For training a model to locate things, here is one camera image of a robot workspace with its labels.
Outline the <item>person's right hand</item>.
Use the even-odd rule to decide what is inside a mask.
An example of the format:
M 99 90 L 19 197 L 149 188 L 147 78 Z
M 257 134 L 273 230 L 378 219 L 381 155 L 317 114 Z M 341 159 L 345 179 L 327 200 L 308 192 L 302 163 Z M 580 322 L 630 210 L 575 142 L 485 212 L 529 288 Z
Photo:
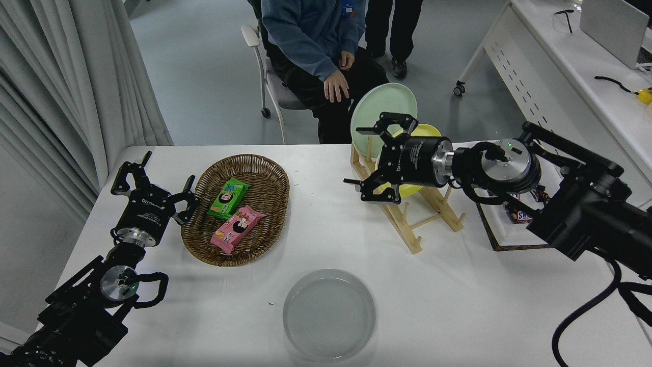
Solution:
M 349 86 L 342 72 L 335 70 L 323 82 L 324 97 L 331 103 L 342 102 L 350 98 Z

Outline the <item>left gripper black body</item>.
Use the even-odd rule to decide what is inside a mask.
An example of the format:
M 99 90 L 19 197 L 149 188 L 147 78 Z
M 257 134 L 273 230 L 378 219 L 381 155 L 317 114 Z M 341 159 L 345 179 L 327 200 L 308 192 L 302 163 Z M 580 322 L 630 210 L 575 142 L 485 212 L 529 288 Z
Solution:
M 158 186 L 132 190 L 128 204 L 116 225 L 116 239 L 130 233 L 144 232 L 149 240 L 160 240 L 176 209 L 170 202 L 172 193 Z

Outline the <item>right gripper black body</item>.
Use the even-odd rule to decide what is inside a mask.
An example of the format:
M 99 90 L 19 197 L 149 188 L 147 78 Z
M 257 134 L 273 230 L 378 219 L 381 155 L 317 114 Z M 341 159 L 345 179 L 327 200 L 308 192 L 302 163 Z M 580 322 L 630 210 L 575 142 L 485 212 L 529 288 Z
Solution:
M 444 137 L 397 136 L 390 158 L 390 184 L 444 186 L 444 144 Z

